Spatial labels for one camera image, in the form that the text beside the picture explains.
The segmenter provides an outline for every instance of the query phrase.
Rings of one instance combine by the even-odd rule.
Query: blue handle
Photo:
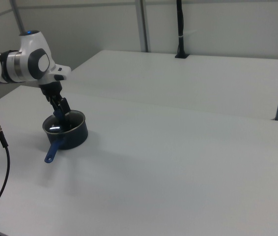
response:
[[[57,139],[56,141],[54,141],[51,144],[51,147],[50,147],[49,151],[47,152],[45,160],[44,160],[46,163],[51,163],[54,160],[56,152],[59,149],[59,147],[64,143],[64,140],[65,140],[64,138]]]

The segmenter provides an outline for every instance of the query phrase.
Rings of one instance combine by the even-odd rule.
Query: table surface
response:
[[[278,121],[63,95],[89,137],[51,164],[40,89],[0,99],[11,153],[0,233],[278,235]],[[0,145],[0,188],[5,168]]]
[[[69,80],[68,92],[161,106],[262,119],[278,109],[276,59],[101,51]]]

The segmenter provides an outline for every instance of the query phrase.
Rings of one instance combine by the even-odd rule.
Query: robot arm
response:
[[[39,86],[62,118],[70,111],[65,98],[62,98],[60,81],[66,80],[71,69],[55,64],[51,50],[43,36],[37,30],[26,31],[20,35],[19,51],[0,53],[0,81],[19,83],[38,81]]]
[[[40,85],[65,80],[71,72],[70,67],[55,64],[51,50],[37,30],[20,34],[19,51],[0,54],[3,79],[7,83],[37,80]]]

